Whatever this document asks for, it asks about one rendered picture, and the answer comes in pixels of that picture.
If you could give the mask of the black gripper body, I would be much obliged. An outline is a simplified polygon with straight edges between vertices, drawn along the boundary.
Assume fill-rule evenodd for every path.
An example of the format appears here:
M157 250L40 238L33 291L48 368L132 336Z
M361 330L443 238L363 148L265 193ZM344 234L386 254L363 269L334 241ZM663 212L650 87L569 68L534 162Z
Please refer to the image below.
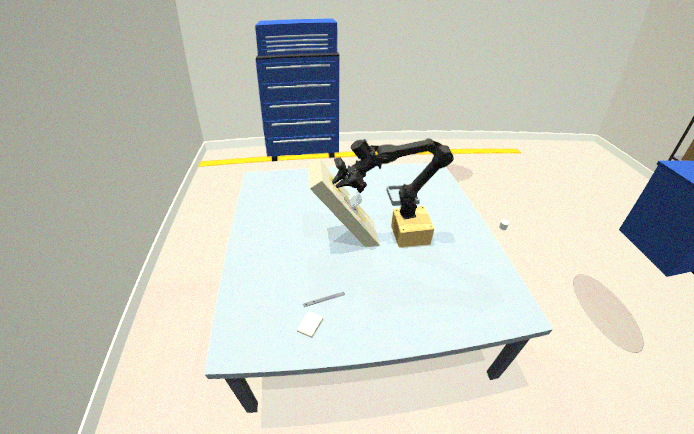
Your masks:
M364 168L364 166L362 165L361 160L355 160L355 161L356 161L356 163L354 163L354 164L351 165L351 166L348 165L348 166L347 166L348 168L347 168L347 167L346 167L346 164L345 164L345 161L344 161L343 159L341 159L340 157L337 157L337 158L334 159L334 162L335 162L335 165L336 165L337 169L342 173L342 175L343 175L344 177L345 177L345 176L348 176L349 179L350 179L350 176L351 176L351 174L352 174L352 173L349 174L349 171L351 171L351 170L353 170L353 169L356 169L356 168L358 168L358 169L360 170L360 173L361 173L361 174L364 174L364 173L365 173L365 175L367 175L366 172L368 172L368 171L367 171L367 170ZM364 189L365 189L365 188L364 188ZM364 191L364 189L360 190L359 188L357 188L357 191L358 191L359 193L361 193L361 192Z

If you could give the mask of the grey narrow bar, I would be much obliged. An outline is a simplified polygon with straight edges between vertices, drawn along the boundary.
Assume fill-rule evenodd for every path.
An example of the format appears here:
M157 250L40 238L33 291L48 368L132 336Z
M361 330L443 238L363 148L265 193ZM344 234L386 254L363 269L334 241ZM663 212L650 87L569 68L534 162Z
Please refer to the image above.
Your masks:
M324 298L319 298L319 299L316 299L316 300L312 300L312 301L303 303L303 307L307 307L307 306L310 306L310 305L314 305L314 304L320 303L320 302L322 302L322 301L325 301L325 300L328 300L328 299L334 299L334 298L341 297L341 296L344 296L344 295L345 295L345 293L344 293L344 291L343 291L343 292L340 292L340 293L337 293L337 294L334 294L334 295L330 295L330 296L327 296L327 297L324 297Z

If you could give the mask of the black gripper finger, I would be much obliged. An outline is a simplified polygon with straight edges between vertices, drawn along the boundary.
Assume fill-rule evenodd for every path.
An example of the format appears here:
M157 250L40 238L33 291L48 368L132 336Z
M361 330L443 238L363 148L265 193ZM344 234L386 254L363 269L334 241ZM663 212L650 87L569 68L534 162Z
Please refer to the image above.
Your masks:
M334 179L332 180L332 184L337 183L337 182L340 181L341 179L345 179L345 177L344 177L344 176L342 175L342 173L338 170L336 176L335 176Z
M348 176L346 176L345 179L342 179L340 182L338 182L336 184L336 188L340 188L340 187L344 187L344 186L350 186L350 187L354 188L353 185L350 184Z

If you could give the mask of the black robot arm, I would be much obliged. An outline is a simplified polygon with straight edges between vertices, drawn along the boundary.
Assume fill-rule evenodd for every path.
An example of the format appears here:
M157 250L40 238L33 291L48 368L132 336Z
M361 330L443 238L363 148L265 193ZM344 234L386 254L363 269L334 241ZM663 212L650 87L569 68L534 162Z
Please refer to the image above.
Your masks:
M356 157L361 160L367 171L376 166L381 169L383 164L389 164L403 156L424 152L433 154L432 161L422 170L419 176L410 184L404 183L400 187L399 196L402 206L399 212L404 220L416 217L417 204L415 198L418 191L438 172L438 169L446 168L454 160L454 155L447 145L442 145L432 139L420 140L404 145L369 145L366 139L360 139L353 142L350 148ZM355 189L359 188L362 190L367 187L367 183L363 180L366 176L365 173L361 174L358 168L349 171L350 173L352 174L349 182Z

